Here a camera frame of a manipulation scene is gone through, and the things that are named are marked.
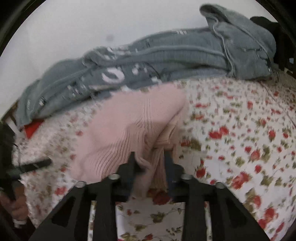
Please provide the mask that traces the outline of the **person's left hand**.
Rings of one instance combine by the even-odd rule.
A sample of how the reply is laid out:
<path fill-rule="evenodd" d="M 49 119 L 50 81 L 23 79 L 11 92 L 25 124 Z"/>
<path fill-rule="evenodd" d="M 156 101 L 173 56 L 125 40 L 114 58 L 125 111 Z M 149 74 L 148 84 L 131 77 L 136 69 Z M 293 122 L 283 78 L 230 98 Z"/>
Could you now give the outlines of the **person's left hand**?
<path fill-rule="evenodd" d="M 21 183 L 14 184 L 14 193 L 15 200 L 10 200 L 10 198 L 1 191 L 1 206 L 12 216 L 14 220 L 26 221 L 28 219 L 29 211 L 24 185 Z"/>

